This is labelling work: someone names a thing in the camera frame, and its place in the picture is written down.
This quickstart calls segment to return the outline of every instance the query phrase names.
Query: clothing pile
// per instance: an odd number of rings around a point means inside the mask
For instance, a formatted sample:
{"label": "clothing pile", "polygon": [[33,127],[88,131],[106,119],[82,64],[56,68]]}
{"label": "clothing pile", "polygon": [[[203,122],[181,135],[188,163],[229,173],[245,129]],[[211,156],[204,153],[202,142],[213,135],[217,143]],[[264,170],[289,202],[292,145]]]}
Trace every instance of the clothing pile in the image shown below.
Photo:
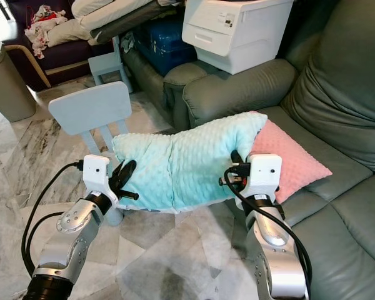
{"label": "clothing pile", "polygon": [[48,31],[68,20],[64,15],[65,11],[52,11],[47,5],[41,5],[32,15],[31,25],[25,29],[25,35],[31,41],[33,53],[37,58],[44,58],[42,50],[47,48],[49,42]]}

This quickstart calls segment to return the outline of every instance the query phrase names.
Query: pink pillow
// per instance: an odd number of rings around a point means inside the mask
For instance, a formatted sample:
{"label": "pink pillow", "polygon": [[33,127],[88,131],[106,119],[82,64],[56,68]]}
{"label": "pink pillow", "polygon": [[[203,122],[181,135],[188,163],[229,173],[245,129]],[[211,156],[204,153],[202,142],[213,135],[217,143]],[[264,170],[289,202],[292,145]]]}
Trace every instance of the pink pillow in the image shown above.
{"label": "pink pillow", "polygon": [[273,153],[282,157],[281,180],[276,192],[278,203],[313,181],[332,175],[327,167],[270,120],[257,135],[251,152]]}

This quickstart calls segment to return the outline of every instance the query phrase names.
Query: marble floor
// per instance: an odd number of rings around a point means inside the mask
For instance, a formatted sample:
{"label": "marble floor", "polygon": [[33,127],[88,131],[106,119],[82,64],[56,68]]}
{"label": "marble floor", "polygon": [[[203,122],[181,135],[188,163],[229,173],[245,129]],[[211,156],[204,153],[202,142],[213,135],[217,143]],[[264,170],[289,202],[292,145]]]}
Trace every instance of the marble floor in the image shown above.
{"label": "marble floor", "polygon": [[[22,121],[9,123],[0,113],[0,300],[22,299],[29,283],[20,248],[31,206],[58,169],[88,154],[81,138],[68,136],[53,119],[48,102],[91,86],[86,76],[35,94],[37,112]],[[132,94],[131,103],[131,132],[170,128],[143,92]],[[46,194],[35,222],[69,208],[83,192],[81,173],[66,171]],[[35,263],[55,222],[45,221],[34,236]],[[244,237],[223,203],[178,215],[128,212],[120,226],[100,229],[70,299],[256,300]]]}

